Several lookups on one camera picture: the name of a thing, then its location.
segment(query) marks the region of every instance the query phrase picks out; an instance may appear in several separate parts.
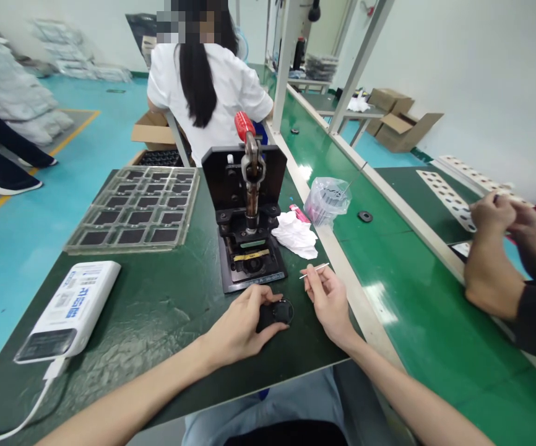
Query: white cable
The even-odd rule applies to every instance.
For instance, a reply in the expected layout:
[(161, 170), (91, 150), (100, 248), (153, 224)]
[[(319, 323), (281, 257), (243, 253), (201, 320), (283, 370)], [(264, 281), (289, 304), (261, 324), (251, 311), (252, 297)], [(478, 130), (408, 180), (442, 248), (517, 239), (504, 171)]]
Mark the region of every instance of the white cable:
[(31, 419), (34, 417), (35, 413), (37, 413), (37, 409), (39, 409), (39, 406), (41, 406), (41, 403), (43, 402), (43, 399), (45, 398), (45, 394), (49, 390), (51, 383), (53, 383), (53, 380), (57, 378), (58, 376), (60, 376), (66, 369), (67, 362), (68, 361), (64, 357), (59, 357), (59, 358), (54, 359), (54, 361), (47, 368), (47, 372), (45, 372), (45, 376), (43, 376), (43, 380), (45, 381), (45, 386), (43, 387), (43, 390), (41, 391), (41, 395), (39, 395), (37, 402), (33, 406), (33, 409), (28, 414), (28, 417), (16, 429), (0, 435), (0, 441), (6, 438), (10, 438), (15, 434), (18, 434), (27, 424), (29, 424)]

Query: woman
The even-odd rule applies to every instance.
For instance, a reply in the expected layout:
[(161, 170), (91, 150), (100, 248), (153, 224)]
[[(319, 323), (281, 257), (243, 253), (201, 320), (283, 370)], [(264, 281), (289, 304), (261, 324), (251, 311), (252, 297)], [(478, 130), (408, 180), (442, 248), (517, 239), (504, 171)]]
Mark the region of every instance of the woman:
[[(0, 144), (19, 156), (19, 162), (38, 168), (56, 165), (58, 161), (23, 138), (0, 119)], [(29, 175), (15, 163), (0, 154), (0, 195), (17, 195), (39, 189), (43, 183)]]
[[(180, 1), (186, 21), (179, 29), (180, 35), (186, 29), (185, 42), (157, 43), (152, 51), (149, 107), (158, 113), (171, 110), (198, 167), (211, 147), (240, 142), (234, 123), (237, 112), (261, 121), (273, 106), (256, 72), (236, 56), (238, 42), (226, 3)], [(176, 39), (177, 33), (163, 36)]]

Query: cardboard box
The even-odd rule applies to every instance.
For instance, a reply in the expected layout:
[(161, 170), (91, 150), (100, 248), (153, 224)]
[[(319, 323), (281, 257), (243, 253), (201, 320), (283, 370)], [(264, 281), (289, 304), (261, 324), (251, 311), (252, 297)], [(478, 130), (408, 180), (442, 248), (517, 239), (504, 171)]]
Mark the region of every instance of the cardboard box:
[(442, 116), (443, 113), (427, 113), (416, 119), (407, 113), (390, 113), (381, 118), (382, 126), (375, 139), (390, 152), (410, 152)]
[(132, 141), (143, 142), (148, 150), (168, 150), (175, 146), (173, 131), (165, 116), (147, 111), (132, 129)]
[(381, 123), (381, 119), (379, 118), (372, 118), (369, 123), (367, 124), (367, 127), (365, 128), (365, 131), (369, 133), (371, 136), (377, 135), (379, 129), (381, 128), (383, 124)]
[(415, 101), (392, 89), (373, 89), (367, 103), (373, 104), (385, 112), (398, 115), (399, 113), (407, 113)]

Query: sneaker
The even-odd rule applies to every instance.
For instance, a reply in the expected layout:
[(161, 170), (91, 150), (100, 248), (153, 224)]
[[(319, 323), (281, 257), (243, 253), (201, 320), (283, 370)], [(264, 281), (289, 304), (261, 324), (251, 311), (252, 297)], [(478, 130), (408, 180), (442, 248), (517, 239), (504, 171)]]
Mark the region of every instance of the sneaker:
[(26, 189), (4, 189), (0, 187), (0, 195), (18, 195), (19, 193), (39, 189), (41, 186), (43, 186), (43, 183), (39, 181), (39, 184), (36, 184), (35, 186), (31, 186), (30, 188)]
[[(19, 163), (21, 163), (23, 166), (26, 166), (26, 167), (34, 167), (32, 164), (29, 164), (28, 162), (24, 161), (23, 158), (19, 158)], [(47, 167), (51, 167), (53, 165), (56, 165), (58, 163), (58, 160), (54, 159), (51, 164)]]

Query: blue floor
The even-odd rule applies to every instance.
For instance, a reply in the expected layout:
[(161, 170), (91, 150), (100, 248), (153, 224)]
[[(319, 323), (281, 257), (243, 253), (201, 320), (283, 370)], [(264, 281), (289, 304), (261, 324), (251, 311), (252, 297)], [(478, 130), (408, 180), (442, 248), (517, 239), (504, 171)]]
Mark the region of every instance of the blue floor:
[[(12, 197), (0, 209), (0, 350), (110, 170), (126, 165), (142, 148), (130, 138), (147, 109), (146, 80), (114, 84), (53, 77), (42, 82), (61, 108), (101, 113), (56, 155), (59, 165), (37, 173), (43, 188)], [(347, 125), (347, 141), (357, 125)], [(390, 153), (369, 134), (356, 150), (372, 167), (423, 165), (412, 154)], [(515, 247), (506, 243), (510, 258), (519, 263)]]

